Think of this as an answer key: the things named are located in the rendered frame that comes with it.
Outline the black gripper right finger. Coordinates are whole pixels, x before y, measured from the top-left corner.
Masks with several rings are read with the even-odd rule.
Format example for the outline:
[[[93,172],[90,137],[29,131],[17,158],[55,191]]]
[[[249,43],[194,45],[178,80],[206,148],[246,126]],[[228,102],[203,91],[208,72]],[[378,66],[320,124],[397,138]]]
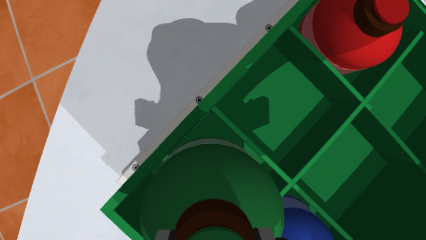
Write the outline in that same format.
[[[253,228],[255,240],[288,240],[284,237],[275,238],[270,227]]]

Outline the blue bottle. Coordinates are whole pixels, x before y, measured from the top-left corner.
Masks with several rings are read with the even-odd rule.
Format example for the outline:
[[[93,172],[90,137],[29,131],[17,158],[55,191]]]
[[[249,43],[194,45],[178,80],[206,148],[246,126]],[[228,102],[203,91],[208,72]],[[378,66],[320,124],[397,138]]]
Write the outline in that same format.
[[[334,240],[329,228],[302,201],[282,197],[285,222],[282,237],[288,240]]]

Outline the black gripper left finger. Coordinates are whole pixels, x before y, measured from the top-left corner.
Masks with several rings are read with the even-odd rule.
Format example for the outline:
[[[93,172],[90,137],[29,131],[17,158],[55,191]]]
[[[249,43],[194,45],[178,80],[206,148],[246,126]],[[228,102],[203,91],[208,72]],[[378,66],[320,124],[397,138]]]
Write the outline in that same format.
[[[158,230],[154,240],[174,240],[175,230]]]

